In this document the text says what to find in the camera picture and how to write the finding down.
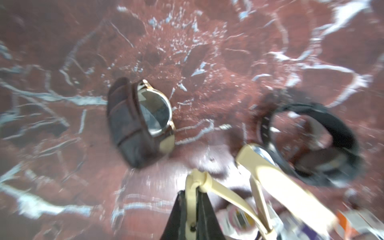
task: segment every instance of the wristwatch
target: wristwatch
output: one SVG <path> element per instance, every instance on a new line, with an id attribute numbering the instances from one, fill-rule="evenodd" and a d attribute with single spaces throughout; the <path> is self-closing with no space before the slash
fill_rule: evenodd
<path id="1" fill-rule="evenodd" d="M 292 167 L 275 145 L 271 133 L 272 122 L 278 113 L 295 112 L 307 115 L 322 125 L 332 136 L 331 146 L 310 151 L 297 159 Z M 260 121 L 260 134 L 267 152 L 281 170 L 312 186 L 346 187 L 361 172 L 363 160 L 359 156 L 359 142 L 352 130 L 341 119 L 318 103 L 291 103 L 272 110 Z"/>
<path id="2" fill-rule="evenodd" d="M 144 167 L 175 146 L 171 104 L 147 80 L 117 79 L 108 92 L 107 118 L 112 141 L 132 167 Z"/>

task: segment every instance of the leather strap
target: leather strap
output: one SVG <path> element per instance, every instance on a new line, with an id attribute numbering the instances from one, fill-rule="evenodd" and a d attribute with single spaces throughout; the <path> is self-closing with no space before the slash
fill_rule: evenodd
<path id="1" fill-rule="evenodd" d="M 159 143 L 141 114 L 137 85 L 119 78 L 108 92 L 107 117 L 112 141 L 132 167 L 144 167 L 161 157 Z"/>
<path id="2" fill-rule="evenodd" d="M 327 172 L 313 172 L 304 174 L 292 168 L 277 150 L 271 137 L 271 122 L 277 113 L 292 111 L 300 115 L 308 115 L 322 124 L 333 137 L 333 147 L 342 149 L 348 157 L 346 164 Z M 362 160 L 358 156 L 359 144 L 351 129 L 343 121 L 328 112 L 321 104 L 287 104 L 268 112 L 261 120 L 261 138 L 268 153 L 283 172 L 296 177 L 308 185 L 338 187 L 340 183 L 353 180 L 360 172 Z"/>

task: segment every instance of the red marble surface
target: red marble surface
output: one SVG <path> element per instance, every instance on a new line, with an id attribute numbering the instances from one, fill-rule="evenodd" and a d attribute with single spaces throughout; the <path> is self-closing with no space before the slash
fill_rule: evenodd
<path id="1" fill-rule="evenodd" d="M 333 211 L 355 192 L 384 220 L 383 10 L 382 0 L 3 1 L 0 238 L 158 239 L 192 168 L 249 197 L 233 157 L 260 143 L 271 105 L 294 101 L 328 106 L 365 159 L 347 188 L 304 187 Z M 175 150 L 142 170 L 106 126 L 120 76 L 147 79 L 174 107 Z M 316 145 L 305 118 L 278 120 L 288 159 Z"/>

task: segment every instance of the brown leather watch strap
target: brown leather watch strap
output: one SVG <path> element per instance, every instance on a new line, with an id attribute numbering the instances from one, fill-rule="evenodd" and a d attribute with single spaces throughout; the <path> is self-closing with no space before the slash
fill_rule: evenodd
<path id="1" fill-rule="evenodd" d="M 141 114 L 138 84 L 132 84 L 128 78 L 117 79 L 109 89 L 107 104 L 112 141 L 132 167 L 144 167 L 163 155 Z"/>

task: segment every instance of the black rubber watch strap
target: black rubber watch strap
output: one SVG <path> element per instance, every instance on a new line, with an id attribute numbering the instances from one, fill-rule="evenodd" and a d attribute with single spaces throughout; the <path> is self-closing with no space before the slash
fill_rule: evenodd
<path id="1" fill-rule="evenodd" d="M 292 111 L 300 115 L 308 115 L 322 124 L 333 137 L 333 147 L 345 150 L 348 155 L 348 164 L 344 164 L 338 169 L 329 172 L 313 172 L 311 175 L 304 174 L 291 167 L 290 163 L 284 159 L 272 139 L 270 131 L 274 115 Z M 274 162 L 286 174 L 296 177 L 308 185 L 313 186 L 334 186 L 332 181 L 341 179 L 350 181 L 360 172 L 362 161 L 358 156 L 359 145 L 353 132 L 339 118 L 329 113 L 327 108 L 321 104 L 287 104 L 278 107 L 274 111 L 268 112 L 261 119 L 260 134 L 266 150 L 271 155 Z"/>

